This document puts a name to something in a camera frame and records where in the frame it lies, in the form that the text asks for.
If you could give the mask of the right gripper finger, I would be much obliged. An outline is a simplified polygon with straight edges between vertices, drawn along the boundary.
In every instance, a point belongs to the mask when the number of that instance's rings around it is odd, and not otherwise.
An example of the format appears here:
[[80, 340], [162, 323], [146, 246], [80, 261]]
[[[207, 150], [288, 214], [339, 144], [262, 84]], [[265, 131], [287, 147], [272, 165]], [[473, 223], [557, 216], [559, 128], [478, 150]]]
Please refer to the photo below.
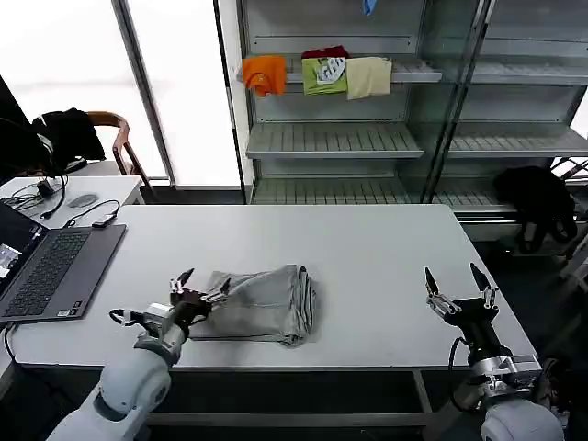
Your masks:
[[484, 308], [497, 311], [498, 306], [496, 305], [495, 300], [498, 288], [493, 288], [491, 286], [490, 280], [474, 263], [470, 263], [469, 267], [481, 296], [484, 299]]
[[439, 317], [446, 317], [447, 315], [454, 315], [459, 312], [459, 306], [440, 292], [435, 278], [428, 267], [424, 269], [424, 273], [425, 287], [427, 290], [426, 304]]

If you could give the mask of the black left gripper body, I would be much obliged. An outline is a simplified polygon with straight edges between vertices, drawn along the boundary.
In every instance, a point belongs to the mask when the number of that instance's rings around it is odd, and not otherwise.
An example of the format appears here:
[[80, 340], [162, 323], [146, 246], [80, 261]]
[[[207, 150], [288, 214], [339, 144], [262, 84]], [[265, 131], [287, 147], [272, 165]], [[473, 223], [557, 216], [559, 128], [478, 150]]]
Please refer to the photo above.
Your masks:
[[172, 292], [170, 302], [173, 306], [173, 322], [180, 327], [190, 327], [206, 320], [212, 306], [201, 298], [201, 293], [192, 289]]

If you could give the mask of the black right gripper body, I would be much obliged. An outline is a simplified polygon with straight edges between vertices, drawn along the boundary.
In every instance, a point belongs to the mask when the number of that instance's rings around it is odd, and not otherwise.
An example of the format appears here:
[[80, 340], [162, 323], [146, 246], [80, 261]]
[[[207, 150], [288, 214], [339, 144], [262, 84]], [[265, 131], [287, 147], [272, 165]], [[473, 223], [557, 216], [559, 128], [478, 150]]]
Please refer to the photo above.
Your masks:
[[448, 314], [447, 323], [461, 330], [469, 348], [468, 362], [505, 356], [506, 347], [500, 343], [492, 326], [498, 309], [486, 308], [483, 298], [455, 300], [454, 303], [459, 310]]

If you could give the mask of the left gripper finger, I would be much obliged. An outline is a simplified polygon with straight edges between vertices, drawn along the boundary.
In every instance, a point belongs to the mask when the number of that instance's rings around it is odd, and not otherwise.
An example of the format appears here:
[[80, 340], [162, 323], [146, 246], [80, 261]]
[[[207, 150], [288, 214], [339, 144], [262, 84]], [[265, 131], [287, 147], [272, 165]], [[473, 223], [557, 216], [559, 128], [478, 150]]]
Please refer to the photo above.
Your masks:
[[221, 285], [220, 288], [216, 291], [211, 291], [205, 295], [201, 296], [201, 299], [208, 304], [217, 304], [219, 302], [223, 302], [229, 294], [230, 291], [231, 280], [227, 278]]
[[187, 271], [181, 273], [177, 278], [172, 278], [170, 280], [170, 296], [177, 297], [177, 296], [184, 296], [186, 294], [191, 294], [194, 292], [193, 289], [187, 286], [188, 280], [191, 278], [194, 272], [193, 268], [188, 269]]

